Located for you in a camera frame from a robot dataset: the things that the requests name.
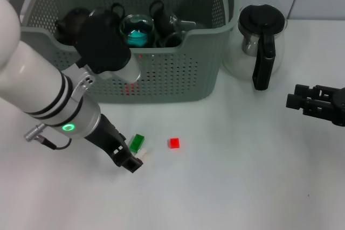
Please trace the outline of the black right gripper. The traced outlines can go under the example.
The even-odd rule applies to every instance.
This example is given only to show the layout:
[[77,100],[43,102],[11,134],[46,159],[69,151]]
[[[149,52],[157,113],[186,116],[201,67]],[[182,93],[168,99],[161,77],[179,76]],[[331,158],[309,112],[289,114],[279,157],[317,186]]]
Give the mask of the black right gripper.
[[337,126],[344,127],[344,96],[345,89],[316,85],[312,88],[305,85],[296,85],[293,94],[288,94],[286,107],[302,109],[306,116],[330,121]]

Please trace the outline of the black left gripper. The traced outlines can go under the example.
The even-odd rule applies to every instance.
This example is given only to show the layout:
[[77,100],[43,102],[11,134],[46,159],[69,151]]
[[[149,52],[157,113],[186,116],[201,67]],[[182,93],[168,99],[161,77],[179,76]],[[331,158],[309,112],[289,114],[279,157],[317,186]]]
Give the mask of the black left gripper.
[[131,173],[143,165],[143,162],[126,147],[126,138],[123,134],[104,114],[101,114],[98,125],[85,139],[102,149],[118,167],[123,167]]

